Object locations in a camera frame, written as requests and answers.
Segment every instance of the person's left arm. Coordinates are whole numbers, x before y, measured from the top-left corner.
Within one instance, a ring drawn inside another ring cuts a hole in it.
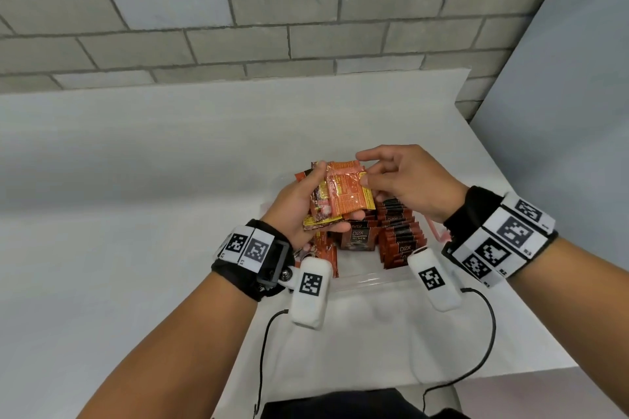
[[[304,232],[302,222],[310,194],[325,172],[321,162],[302,182],[286,186],[262,217],[294,248],[303,247],[314,235]],[[360,211],[354,218],[363,216]],[[334,229],[342,232],[349,224],[336,224]],[[79,419],[211,417],[257,307],[254,298],[217,271],[123,359]],[[244,269],[241,273],[250,274]]]

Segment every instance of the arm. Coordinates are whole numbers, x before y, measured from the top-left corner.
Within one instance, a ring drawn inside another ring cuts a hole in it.
[[[302,182],[286,186],[262,217],[294,248],[303,247],[315,234],[305,232],[302,223],[310,208],[310,194],[325,174],[326,165],[320,162]],[[363,217],[363,211],[352,214],[354,219]],[[342,222],[330,230],[349,229]],[[229,267],[239,278],[252,274],[235,264]],[[252,297],[260,295],[256,288]],[[79,419],[211,417],[256,307],[256,300],[220,274],[210,273],[114,369]]]
[[[419,146],[357,153],[378,160],[364,182],[443,223],[464,204],[468,187]],[[557,239],[509,279],[515,292],[610,399],[629,414],[629,272]]]

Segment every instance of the qr code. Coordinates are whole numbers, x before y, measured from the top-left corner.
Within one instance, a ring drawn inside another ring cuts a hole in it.
[[[240,233],[233,233],[232,238],[230,239],[229,242],[227,242],[227,246],[225,247],[225,250],[229,250],[230,252],[236,252],[237,254],[240,254],[243,247],[245,247],[245,244],[247,243],[248,238],[249,237],[247,237],[246,235],[242,235]]]
[[[522,247],[533,234],[533,229],[515,217],[509,217],[496,233],[511,245]]]
[[[542,211],[536,209],[531,204],[526,201],[520,199],[517,204],[515,204],[515,210],[528,217],[535,222],[539,222],[540,218],[542,218]]]
[[[463,260],[461,263],[478,280],[480,280],[489,272],[491,272],[491,269],[487,265],[485,265],[483,262],[481,262],[479,259],[477,259],[474,255],[470,255],[467,259]]]
[[[264,242],[261,242],[257,239],[251,239],[251,242],[249,242],[249,245],[247,246],[247,251],[245,251],[243,257],[255,260],[256,262],[262,262],[264,260],[264,255],[267,253],[268,249],[268,244],[265,244]]]
[[[475,252],[492,267],[496,267],[509,256],[509,251],[491,237],[479,245]]]
[[[299,286],[299,292],[307,293],[312,296],[319,296],[322,282],[323,277],[321,275],[304,273],[304,277],[301,279],[301,285]]]
[[[420,278],[428,290],[445,285],[444,279],[441,278],[441,275],[439,275],[435,267],[421,271]]]

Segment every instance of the person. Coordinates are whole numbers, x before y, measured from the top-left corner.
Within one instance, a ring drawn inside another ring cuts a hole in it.
[[[356,158],[377,161],[363,182],[378,200],[396,196],[440,223],[465,202],[468,186],[420,146],[382,145]],[[262,217],[294,248],[313,235],[302,229],[302,220],[310,194],[324,178],[320,162],[302,182],[286,186]],[[558,238],[509,282],[579,366],[629,413],[629,272]],[[213,271],[123,359],[79,418],[210,418],[256,307],[255,299]],[[446,410],[437,416],[464,417],[457,414]],[[271,403],[262,412],[262,419],[288,417],[426,416],[395,390],[335,392]]]

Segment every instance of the mounting screw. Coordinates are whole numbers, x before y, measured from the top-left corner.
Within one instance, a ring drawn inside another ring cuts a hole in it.
[[[287,282],[288,280],[290,280],[293,277],[293,271],[289,268],[285,268],[284,270],[282,270],[282,272],[279,274],[279,280],[283,281],[283,282]]]

